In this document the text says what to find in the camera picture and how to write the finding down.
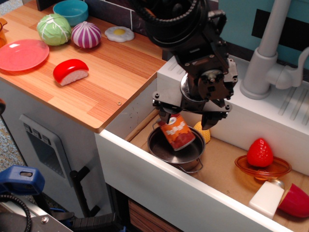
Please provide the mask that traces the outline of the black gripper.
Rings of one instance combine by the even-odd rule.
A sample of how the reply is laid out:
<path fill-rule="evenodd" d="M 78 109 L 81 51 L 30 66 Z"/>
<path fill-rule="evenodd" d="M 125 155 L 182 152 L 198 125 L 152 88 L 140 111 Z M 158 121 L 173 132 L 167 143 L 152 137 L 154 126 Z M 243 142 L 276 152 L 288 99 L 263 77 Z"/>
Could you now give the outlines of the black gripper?
<path fill-rule="evenodd" d="M 236 63 L 229 57 L 219 31 L 196 31 L 151 36 L 153 43 L 173 54 L 185 74 L 176 84 L 165 83 L 153 93 L 153 106 L 161 121 L 188 111 L 202 115 L 201 126 L 209 130 L 227 117 L 238 81 Z"/>

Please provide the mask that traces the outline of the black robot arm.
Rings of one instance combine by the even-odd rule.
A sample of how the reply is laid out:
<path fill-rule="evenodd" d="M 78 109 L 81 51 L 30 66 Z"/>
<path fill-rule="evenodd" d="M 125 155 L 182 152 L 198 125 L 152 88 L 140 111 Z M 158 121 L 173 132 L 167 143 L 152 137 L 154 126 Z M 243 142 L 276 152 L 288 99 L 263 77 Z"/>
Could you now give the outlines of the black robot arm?
<path fill-rule="evenodd" d="M 144 20 L 150 41 L 172 53 L 185 70 L 176 86 L 153 93 L 161 120 L 168 123 L 173 114 L 188 111 L 200 114 L 208 130 L 226 118 L 238 72 L 221 38 L 225 12 L 212 10 L 206 0 L 132 0 L 130 5 Z"/>

